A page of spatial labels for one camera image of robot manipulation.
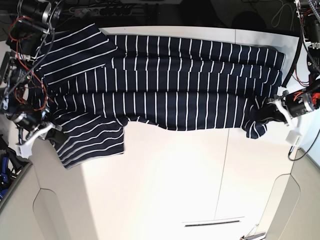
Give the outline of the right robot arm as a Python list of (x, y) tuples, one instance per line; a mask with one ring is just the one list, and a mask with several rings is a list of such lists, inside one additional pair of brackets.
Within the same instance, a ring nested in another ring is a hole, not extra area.
[(47, 87), (36, 74), (55, 41), (55, 27), (63, 8), (61, 0), (17, 0), (0, 66), (0, 112), (18, 129), (17, 147), (31, 147), (55, 125), (46, 120)]

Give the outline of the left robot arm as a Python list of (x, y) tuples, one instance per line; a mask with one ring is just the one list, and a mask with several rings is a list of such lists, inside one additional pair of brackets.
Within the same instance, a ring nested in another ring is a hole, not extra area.
[(307, 82), (297, 81), (302, 89), (293, 93), (284, 91), (281, 96), (268, 98), (258, 113), (258, 121), (283, 122), (296, 130), (294, 118), (312, 113), (320, 108), (320, 2), (318, 0), (295, 0), (300, 25), (297, 49), (304, 48), (309, 71)]

